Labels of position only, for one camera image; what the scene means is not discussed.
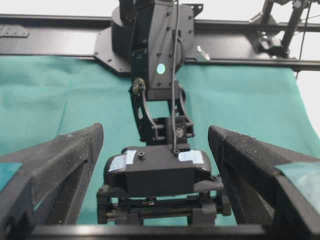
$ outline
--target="teal fabric backdrop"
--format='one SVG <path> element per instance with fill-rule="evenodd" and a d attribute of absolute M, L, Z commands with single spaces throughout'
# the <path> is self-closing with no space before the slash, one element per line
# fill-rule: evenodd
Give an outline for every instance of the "teal fabric backdrop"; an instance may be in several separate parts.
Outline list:
<path fill-rule="evenodd" d="M 320 157 L 320 141 L 307 117 L 294 73 L 288 68 L 185 65 L 177 74 L 186 109 L 195 123 L 193 149 L 214 160 L 208 128 L 218 125 L 261 141 Z M 79 224 L 96 224 L 96 191 L 109 157 L 127 146 L 143 146 L 128 89 L 94 62 L 57 56 L 0 57 L 0 155 L 53 139 L 99 122 L 104 145 L 79 215 Z M 149 104 L 153 116 L 168 116 L 164 102 Z M 217 224 L 234 224 L 219 217 Z M 184 217 L 147 221 L 185 225 Z"/>

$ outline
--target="teal tape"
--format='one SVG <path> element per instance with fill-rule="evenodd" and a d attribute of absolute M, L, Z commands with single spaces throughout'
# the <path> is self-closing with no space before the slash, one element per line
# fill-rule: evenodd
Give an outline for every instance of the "teal tape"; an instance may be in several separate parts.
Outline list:
<path fill-rule="evenodd" d="M 21 162 L 0 162 L 0 191 L 22 166 Z"/>
<path fill-rule="evenodd" d="M 320 214 L 320 161 L 293 162 L 275 166 Z"/>

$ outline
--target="black plastic part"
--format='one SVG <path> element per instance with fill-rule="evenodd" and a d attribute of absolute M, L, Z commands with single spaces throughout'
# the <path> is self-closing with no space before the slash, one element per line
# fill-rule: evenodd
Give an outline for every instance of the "black plastic part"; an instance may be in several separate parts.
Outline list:
<path fill-rule="evenodd" d="M 124 166 L 111 170 L 111 165 L 113 161 L 118 160 L 118 155 L 107 161 L 104 184 L 123 189 L 131 198 L 194 193 L 195 184 L 201 185 L 203 181 L 208 181 L 211 190 L 217 188 L 217 181 L 211 179 L 210 159 L 203 151 L 203 163 L 194 164 L 195 159 L 181 161 L 171 149 L 171 145 L 130 147 L 131 151 L 136 151 L 130 163 L 124 163 Z"/>
<path fill-rule="evenodd" d="M 320 215 L 275 165 L 319 159 L 211 126 L 209 145 L 239 224 L 296 225 L 320 237 Z"/>
<path fill-rule="evenodd" d="M 97 123 L 0 157 L 22 163 L 0 192 L 0 238 L 39 224 L 75 224 L 102 144 Z"/>

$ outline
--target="black bracket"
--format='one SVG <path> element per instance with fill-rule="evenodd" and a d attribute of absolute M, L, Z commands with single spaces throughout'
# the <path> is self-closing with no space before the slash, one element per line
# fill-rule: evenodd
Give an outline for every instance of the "black bracket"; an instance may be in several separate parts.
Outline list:
<path fill-rule="evenodd" d="M 103 185 L 98 191 L 99 224 L 115 222 L 116 225 L 143 225 L 144 219 L 185 216 L 188 225 L 213 225 L 217 214 L 231 215 L 231 205 L 224 190 L 218 190 L 216 196 L 210 196 L 210 192 L 202 192 L 182 199 L 168 200 L 156 197 L 119 197 L 118 203 L 112 203 L 111 198 L 119 190 Z"/>
<path fill-rule="evenodd" d="M 176 135 L 177 143 L 187 143 L 187 138 L 194 136 L 194 124 L 187 115 L 185 109 L 186 94 L 176 84 L 178 95 L 175 100 L 176 111 Z M 172 144 L 172 126 L 170 117 L 152 118 L 146 97 L 146 86 L 142 79 L 137 78 L 129 89 L 133 115 L 140 135 L 140 140 L 147 145 Z M 168 108 L 171 112 L 171 102 L 168 100 Z"/>

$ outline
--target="white tape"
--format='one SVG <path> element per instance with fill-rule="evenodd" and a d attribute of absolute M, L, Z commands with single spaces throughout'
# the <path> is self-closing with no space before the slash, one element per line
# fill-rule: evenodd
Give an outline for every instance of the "white tape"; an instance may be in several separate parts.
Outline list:
<path fill-rule="evenodd" d="M 180 162 L 192 161 L 193 164 L 204 163 L 202 153 L 199 150 L 190 150 L 190 151 L 180 152 L 178 158 Z"/>

